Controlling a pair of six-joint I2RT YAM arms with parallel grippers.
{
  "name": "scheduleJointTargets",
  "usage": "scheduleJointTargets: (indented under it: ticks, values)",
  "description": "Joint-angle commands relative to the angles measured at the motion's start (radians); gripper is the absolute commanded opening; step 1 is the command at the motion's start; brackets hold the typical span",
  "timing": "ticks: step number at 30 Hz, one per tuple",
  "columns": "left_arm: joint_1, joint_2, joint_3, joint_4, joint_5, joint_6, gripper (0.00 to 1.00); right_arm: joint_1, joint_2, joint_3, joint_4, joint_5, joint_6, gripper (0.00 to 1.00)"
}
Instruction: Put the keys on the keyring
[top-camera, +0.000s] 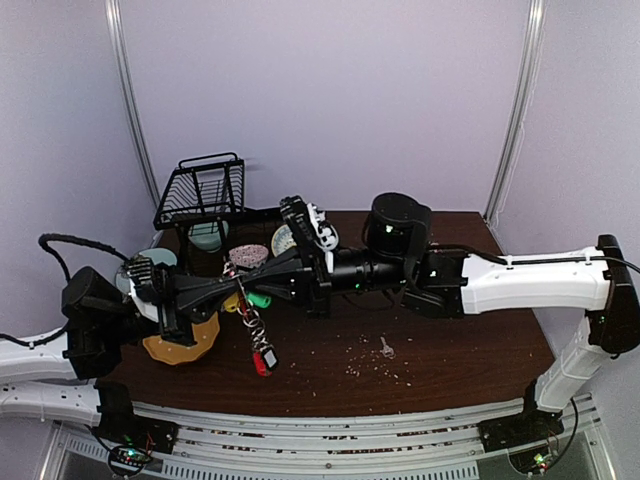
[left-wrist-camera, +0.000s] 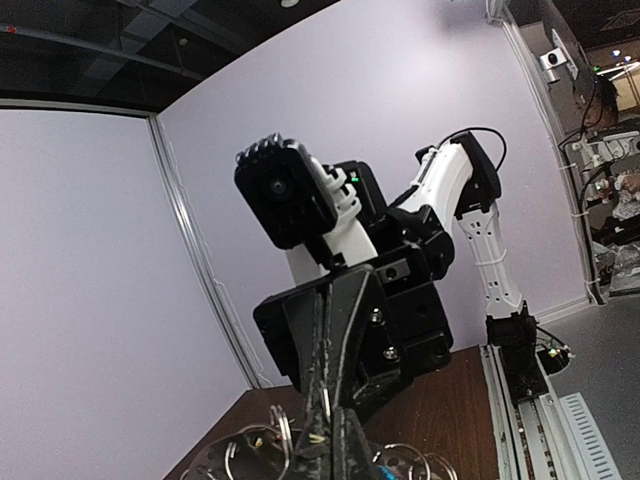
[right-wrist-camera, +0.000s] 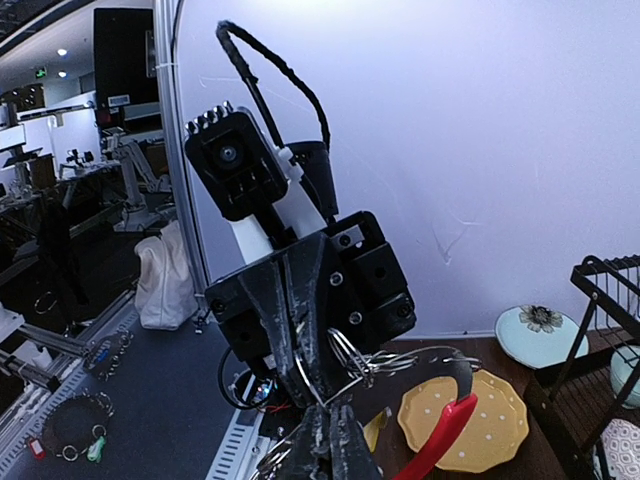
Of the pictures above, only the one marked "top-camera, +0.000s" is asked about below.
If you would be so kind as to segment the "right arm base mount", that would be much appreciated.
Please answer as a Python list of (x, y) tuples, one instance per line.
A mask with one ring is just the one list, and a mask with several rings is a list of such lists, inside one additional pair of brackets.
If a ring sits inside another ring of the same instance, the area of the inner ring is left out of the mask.
[(533, 477), (545, 475), (567, 454), (577, 435), (579, 410), (573, 397), (574, 424), (569, 439), (561, 444), (559, 435), (565, 431), (563, 413), (539, 409), (535, 401), (536, 380), (526, 388), (522, 411), (503, 417), (483, 420), (478, 425), (479, 438), (485, 453), (515, 449), (509, 453), (511, 466), (520, 474)]

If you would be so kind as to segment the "green tagged key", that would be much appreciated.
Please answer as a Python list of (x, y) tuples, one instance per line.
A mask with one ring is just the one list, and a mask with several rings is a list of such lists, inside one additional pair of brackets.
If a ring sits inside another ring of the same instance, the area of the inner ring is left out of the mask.
[(265, 294), (248, 292), (246, 297), (247, 297), (247, 300), (249, 301), (249, 303), (253, 307), (256, 307), (256, 308), (259, 308), (259, 309), (266, 309), (272, 303), (272, 298), (270, 296), (268, 296), (268, 295), (265, 295)]

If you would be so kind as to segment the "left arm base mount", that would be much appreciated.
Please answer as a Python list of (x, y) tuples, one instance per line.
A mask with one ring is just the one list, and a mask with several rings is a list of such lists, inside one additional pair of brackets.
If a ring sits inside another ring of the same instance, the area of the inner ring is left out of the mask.
[(88, 430), (107, 451), (107, 465), (122, 478), (142, 472), (154, 453), (171, 454), (179, 433), (175, 422), (138, 415), (126, 386), (97, 382), (99, 423)]

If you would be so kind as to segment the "red handled keyring with keys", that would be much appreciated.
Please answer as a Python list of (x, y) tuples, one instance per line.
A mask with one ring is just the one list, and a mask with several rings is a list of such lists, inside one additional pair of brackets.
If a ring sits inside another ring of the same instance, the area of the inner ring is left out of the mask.
[(223, 276), (231, 279), (236, 286), (235, 292), (223, 301), (221, 310), (236, 313), (247, 330), (250, 340), (252, 361), (255, 370), (261, 377), (269, 377), (279, 365), (275, 347), (269, 341), (266, 324), (259, 313), (257, 305), (246, 291), (240, 277), (240, 270), (230, 260), (223, 267)]

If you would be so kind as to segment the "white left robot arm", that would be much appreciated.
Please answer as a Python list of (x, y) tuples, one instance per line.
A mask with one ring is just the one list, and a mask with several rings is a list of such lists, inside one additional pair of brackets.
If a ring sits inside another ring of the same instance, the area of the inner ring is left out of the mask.
[(135, 414), (127, 387), (105, 379), (123, 346), (153, 336), (195, 345), (193, 325), (208, 320), (242, 279), (196, 277), (145, 256), (131, 258), (124, 271), (127, 292), (92, 267), (80, 269), (62, 291), (63, 327), (2, 336), (2, 416), (84, 424), (123, 444), (143, 436), (146, 420)]

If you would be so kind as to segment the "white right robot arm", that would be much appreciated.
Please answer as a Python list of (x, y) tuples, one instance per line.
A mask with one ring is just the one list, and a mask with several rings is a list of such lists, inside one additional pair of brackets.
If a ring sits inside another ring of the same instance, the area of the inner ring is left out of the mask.
[(404, 307), (445, 319), (512, 309), (574, 308), (584, 315), (560, 358), (527, 389), (513, 419), (519, 440), (535, 440), (610, 357), (639, 344), (635, 267), (617, 239), (560, 254), (496, 256), (465, 245), (433, 244), (432, 212), (396, 192), (376, 196), (363, 227), (364, 246), (343, 248), (333, 225), (299, 196), (281, 215), (295, 245), (247, 273), (246, 286), (298, 300), (323, 316), (333, 294), (398, 290)]

